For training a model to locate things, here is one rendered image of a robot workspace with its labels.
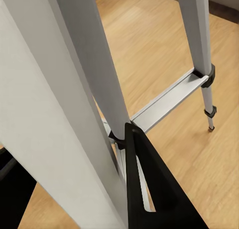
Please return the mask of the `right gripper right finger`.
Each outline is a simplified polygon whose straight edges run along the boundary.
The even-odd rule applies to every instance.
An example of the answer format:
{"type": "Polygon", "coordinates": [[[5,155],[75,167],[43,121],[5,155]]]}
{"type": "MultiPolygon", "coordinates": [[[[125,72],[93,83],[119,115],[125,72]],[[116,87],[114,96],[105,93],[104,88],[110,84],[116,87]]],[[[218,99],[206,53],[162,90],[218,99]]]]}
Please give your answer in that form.
{"type": "Polygon", "coordinates": [[[125,123],[128,229],[209,229],[143,130],[125,123]],[[138,156],[156,212],[144,209],[138,156]]]}

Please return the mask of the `camera tripod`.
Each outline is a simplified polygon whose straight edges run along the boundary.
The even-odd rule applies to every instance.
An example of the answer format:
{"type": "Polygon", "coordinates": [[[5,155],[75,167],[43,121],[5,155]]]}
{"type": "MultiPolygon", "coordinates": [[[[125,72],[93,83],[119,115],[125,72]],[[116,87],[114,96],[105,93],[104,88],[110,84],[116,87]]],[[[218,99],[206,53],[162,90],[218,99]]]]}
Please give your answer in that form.
{"type": "Polygon", "coordinates": [[[194,67],[129,117],[96,0],[0,0],[0,143],[81,229],[128,229],[126,122],[146,134],[201,87],[215,129],[209,3],[178,1],[194,67]]]}

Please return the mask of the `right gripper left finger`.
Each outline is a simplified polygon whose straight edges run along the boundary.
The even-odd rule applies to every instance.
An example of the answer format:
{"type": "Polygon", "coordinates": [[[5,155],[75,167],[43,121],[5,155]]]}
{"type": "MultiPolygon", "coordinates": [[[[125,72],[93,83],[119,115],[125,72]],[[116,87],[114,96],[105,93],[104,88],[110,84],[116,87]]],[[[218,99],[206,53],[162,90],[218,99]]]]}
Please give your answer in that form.
{"type": "Polygon", "coordinates": [[[0,149],[0,229],[18,229],[36,184],[5,147],[0,149]]]}

